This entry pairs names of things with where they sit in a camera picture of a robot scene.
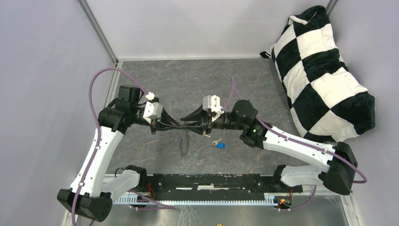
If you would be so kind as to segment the grey metal key holder plate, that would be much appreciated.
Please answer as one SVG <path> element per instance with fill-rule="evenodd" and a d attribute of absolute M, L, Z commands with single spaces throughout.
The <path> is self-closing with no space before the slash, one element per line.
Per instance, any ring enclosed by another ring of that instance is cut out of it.
<path fill-rule="evenodd" d="M 190 149 L 190 132 L 189 130 L 183 129 L 180 136 L 180 156 L 183 158 L 186 156 Z"/>

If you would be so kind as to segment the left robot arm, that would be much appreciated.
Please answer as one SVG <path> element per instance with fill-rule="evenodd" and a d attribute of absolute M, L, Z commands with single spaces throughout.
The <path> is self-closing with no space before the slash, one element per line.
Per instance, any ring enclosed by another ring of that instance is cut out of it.
<path fill-rule="evenodd" d="M 102 222 L 111 212 L 113 203 L 131 189 L 148 193 L 142 197 L 139 207 L 142 208 L 145 201 L 155 202 L 155 183 L 145 168 L 129 165 L 120 175 L 103 184 L 111 158 L 131 125 L 148 126 L 152 134 L 181 126 L 162 108 L 158 98 L 141 104 L 143 96 L 144 92 L 138 87 L 122 85 L 118 96 L 95 116 L 99 127 L 83 166 L 70 187 L 60 189 L 57 195 L 57 200 L 73 218 L 80 216 Z"/>

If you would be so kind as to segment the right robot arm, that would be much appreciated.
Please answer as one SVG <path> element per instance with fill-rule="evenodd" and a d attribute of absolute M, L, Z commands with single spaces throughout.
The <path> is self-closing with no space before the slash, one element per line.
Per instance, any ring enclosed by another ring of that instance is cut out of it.
<path fill-rule="evenodd" d="M 181 118 L 185 129 L 200 135 L 208 135 L 213 129 L 240 130 L 240 140 L 249 147 L 276 151 L 307 163 L 298 167 L 278 166 L 271 180 L 275 191 L 316 185 L 340 195 L 351 193 L 358 162 L 347 143 L 324 144 L 286 133 L 256 119 L 258 110 L 248 100 L 237 101 L 232 111 L 226 113 L 221 110 L 217 96 L 211 100 L 216 103 L 205 99 L 196 111 Z"/>

